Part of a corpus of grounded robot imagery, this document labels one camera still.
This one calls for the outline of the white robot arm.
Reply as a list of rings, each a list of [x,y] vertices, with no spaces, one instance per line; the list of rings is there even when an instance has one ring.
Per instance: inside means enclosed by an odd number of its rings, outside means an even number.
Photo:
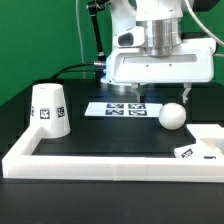
[[[213,55],[224,42],[209,29],[203,37],[185,37],[184,12],[193,14],[198,0],[111,0],[112,52],[101,83],[118,91],[144,95],[148,85],[181,83],[182,100],[194,83],[214,76]]]

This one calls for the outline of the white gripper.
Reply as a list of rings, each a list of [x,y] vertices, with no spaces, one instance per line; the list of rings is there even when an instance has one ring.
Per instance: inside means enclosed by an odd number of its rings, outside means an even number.
[[[131,84],[139,103],[149,91],[147,83],[184,83],[183,104],[188,101],[191,83],[204,83],[214,76],[212,38],[184,39],[174,46],[169,56],[149,56],[142,48],[117,48],[106,61],[106,74],[101,79],[109,84]]]

